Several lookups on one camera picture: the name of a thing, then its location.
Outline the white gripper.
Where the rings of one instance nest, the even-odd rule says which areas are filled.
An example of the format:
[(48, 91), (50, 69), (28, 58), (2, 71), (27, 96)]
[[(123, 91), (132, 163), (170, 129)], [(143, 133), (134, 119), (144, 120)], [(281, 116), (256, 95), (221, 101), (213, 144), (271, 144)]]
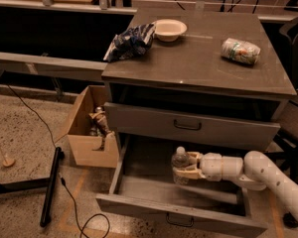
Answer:
[(180, 170), (173, 168), (175, 175), (186, 179), (206, 179), (210, 181), (220, 181), (222, 175), (222, 156), (215, 153), (202, 155), (199, 152), (189, 152), (189, 164), (200, 163), (201, 169)]

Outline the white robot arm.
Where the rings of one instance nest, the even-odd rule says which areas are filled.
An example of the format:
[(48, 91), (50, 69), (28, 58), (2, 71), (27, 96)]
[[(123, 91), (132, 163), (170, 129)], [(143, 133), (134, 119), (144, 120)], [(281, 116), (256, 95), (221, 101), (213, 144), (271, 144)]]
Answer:
[(250, 151), (244, 158), (217, 153), (187, 152), (179, 147), (172, 156), (174, 182), (190, 179), (228, 180), (252, 190), (269, 188), (298, 221), (298, 184), (261, 152)]

